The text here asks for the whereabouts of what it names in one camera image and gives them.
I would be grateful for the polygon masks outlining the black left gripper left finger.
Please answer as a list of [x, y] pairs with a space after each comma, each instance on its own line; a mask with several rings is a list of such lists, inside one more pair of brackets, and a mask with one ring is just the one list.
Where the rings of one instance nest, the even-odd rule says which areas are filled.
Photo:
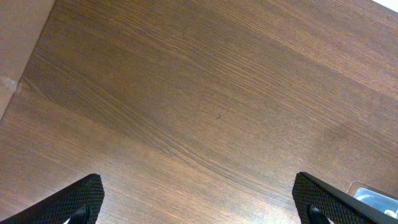
[[95, 224], [104, 200], [98, 174], [90, 174], [2, 223]]

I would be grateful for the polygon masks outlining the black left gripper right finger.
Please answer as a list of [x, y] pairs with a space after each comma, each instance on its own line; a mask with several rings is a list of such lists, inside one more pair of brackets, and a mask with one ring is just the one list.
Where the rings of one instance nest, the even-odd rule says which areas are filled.
[[397, 224], [397, 219], [306, 172], [296, 174], [292, 196], [304, 224]]

